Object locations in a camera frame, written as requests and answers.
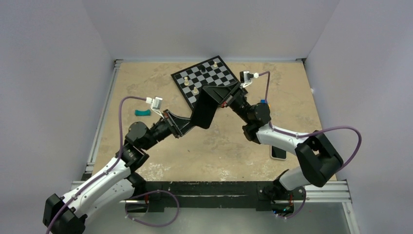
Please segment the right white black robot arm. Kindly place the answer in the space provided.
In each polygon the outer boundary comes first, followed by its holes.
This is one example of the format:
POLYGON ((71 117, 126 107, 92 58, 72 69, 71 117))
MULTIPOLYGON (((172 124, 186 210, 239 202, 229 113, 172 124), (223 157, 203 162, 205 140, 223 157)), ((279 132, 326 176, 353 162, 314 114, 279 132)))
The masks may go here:
POLYGON ((275 130, 270 124, 269 105, 249 104, 245 89, 238 82, 227 86, 202 86, 191 116, 192 123, 207 129, 219 107, 231 108, 245 122, 243 132, 247 140, 270 145, 297 157, 299 166, 286 170, 274 181, 273 191, 279 198, 286 198, 298 187, 323 187, 344 165, 342 157, 322 131, 301 136, 288 130, 275 130))

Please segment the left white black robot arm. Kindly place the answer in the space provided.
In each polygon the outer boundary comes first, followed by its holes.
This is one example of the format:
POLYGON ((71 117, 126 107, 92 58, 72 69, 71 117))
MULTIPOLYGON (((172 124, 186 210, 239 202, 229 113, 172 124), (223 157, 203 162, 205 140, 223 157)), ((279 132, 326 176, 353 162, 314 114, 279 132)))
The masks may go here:
POLYGON ((126 135, 121 134, 120 149, 95 175, 62 196, 47 198, 43 224, 47 233, 81 234, 102 211, 127 199, 140 199, 147 193, 146 181, 136 172, 149 158, 146 150, 168 136, 180 138, 194 125, 190 118, 169 110, 148 127, 133 123, 126 135))

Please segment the black phone case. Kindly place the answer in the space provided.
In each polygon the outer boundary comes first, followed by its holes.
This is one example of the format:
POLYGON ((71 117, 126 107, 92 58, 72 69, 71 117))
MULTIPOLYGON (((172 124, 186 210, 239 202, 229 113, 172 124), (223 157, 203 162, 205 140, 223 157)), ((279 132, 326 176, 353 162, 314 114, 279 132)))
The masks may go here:
POLYGON ((192 125, 202 129, 210 127, 219 104, 215 89, 215 86, 202 87, 190 117, 192 125))

